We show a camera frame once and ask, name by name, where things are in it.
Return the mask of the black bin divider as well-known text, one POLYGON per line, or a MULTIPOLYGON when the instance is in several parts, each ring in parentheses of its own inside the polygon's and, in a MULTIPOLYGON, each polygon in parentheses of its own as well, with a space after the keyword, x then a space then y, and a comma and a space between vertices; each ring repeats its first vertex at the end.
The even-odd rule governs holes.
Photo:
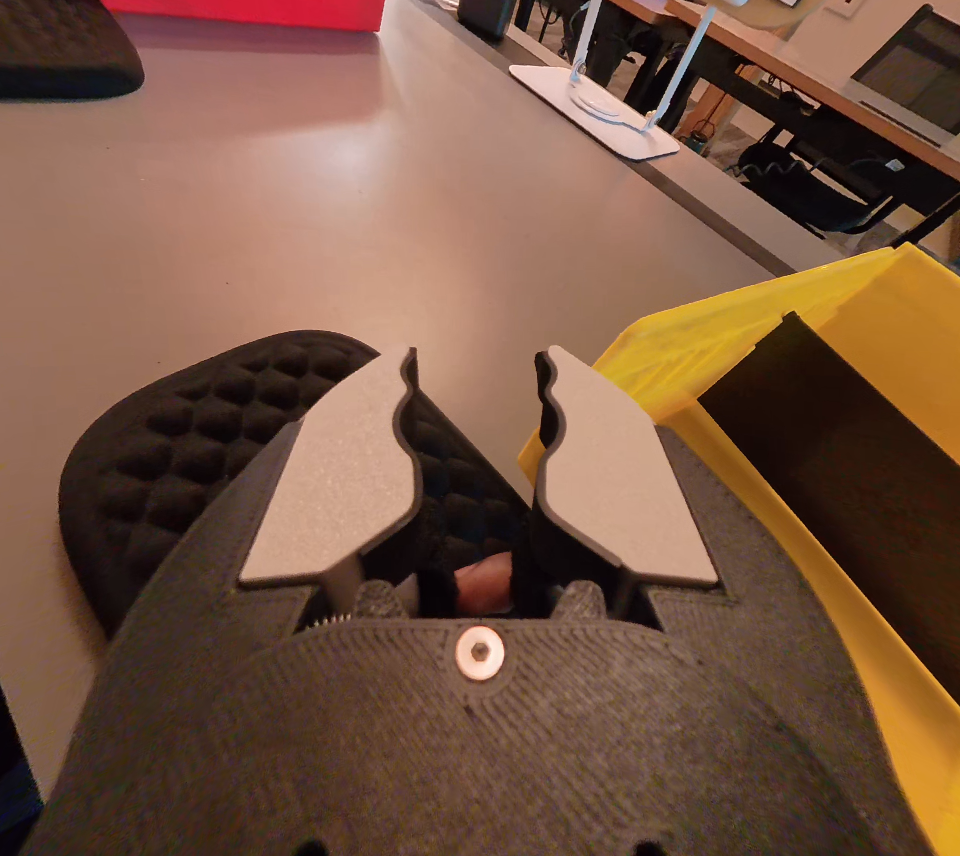
POLYGON ((958 463, 795 312, 699 403, 958 700, 958 463))

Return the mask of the black textured wrist pad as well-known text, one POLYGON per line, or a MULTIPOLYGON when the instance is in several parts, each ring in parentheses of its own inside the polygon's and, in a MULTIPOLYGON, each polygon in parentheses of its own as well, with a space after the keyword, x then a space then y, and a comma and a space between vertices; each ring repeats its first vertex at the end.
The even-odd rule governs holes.
MULTIPOLYGON (((86 430, 63 467, 58 524, 107 640, 210 503, 377 356, 345 334, 269 335, 139 389, 86 430)), ((420 510, 365 558, 365 575, 398 585, 425 574, 427 613, 446 615, 454 572, 511 550, 530 509, 422 390, 403 431, 421 470, 420 510)))
POLYGON ((1 0, 3 102, 104 100, 144 81, 135 46, 100 0, 1 0))

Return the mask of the wooden background desk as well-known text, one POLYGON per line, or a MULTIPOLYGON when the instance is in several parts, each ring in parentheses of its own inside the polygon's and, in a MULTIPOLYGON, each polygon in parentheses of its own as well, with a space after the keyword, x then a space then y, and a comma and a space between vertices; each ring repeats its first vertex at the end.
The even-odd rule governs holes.
MULTIPOLYGON (((644 23, 660 30, 678 30, 682 36, 686 35, 687 28, 697 24, 705 12, 703 7, 682 0, 607 1, 644 23)), ((805 65, 794 48, 774 34, 751 29, 724 14, 713 18, 706 34, 715 46, 737 54, 747 63, 774 75, 802 94, 831 106, 839 114, 896 145, 901 153, 915 157, 958 180, 957 158, 847 95, 844 81, 830 79, 805 65)))

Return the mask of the black computer monitor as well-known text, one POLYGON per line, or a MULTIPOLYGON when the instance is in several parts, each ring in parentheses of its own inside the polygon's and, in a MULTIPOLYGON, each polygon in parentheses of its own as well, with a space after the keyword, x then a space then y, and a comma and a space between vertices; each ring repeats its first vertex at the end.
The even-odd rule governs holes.
POLYGON ((921 6, 846 82, 844 94, 939 149, 959 134, 959 26, 921 6))

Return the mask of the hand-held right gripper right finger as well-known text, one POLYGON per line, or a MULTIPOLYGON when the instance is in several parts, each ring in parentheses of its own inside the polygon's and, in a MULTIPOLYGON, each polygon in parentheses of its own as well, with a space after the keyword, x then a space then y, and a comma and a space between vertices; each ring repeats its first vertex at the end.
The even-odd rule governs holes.
POLYGON ((534 357, 541 402, 533 558, 551 586, 588 580, 623 611, 637 586, 712 590, 720 578, 657 425, 558 345, 534 357))

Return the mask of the black power cube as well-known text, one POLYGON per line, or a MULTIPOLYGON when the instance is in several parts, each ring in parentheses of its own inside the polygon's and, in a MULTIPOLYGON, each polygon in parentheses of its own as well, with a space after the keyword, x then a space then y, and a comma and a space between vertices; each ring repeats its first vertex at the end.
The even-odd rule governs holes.
POLYGON ((519 0, 459 0, 457 20, 487 42, 500 43, 507 34, 519 0))

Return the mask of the person's right hand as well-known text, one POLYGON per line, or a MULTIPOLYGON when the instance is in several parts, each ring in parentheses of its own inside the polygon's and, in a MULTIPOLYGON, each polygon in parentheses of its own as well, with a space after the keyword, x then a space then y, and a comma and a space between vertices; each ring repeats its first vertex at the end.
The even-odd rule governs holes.
POLYGON ((466 617, 509 612, 512 607, 513 557, 498 552, 454 573, 457 595, 455 611, 466 617))

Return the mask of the yellow plastic bin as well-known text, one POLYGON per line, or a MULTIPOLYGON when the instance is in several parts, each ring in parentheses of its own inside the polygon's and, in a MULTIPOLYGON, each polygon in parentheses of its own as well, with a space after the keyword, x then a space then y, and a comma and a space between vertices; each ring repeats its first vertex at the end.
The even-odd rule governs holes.
POLYGON ((592 367, 654 420, 719 574, 637 586, 514 565, 508 662, 543 794, 589 854, 958 854, 958 700, 702 408, 795 312, 958 463, 958 276, 912 246, 637 321, 592 367))

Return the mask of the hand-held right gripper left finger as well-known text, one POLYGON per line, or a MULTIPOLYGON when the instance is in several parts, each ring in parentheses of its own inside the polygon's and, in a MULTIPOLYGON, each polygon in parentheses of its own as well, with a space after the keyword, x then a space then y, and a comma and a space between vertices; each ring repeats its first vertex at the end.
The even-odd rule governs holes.
POLYGON ((299 420, 241 586, 318 585, 335 612, 354 608, 364 556, 421 506, 423 474, 402 431, 418 387, 417 350, 393 346, 299 420))

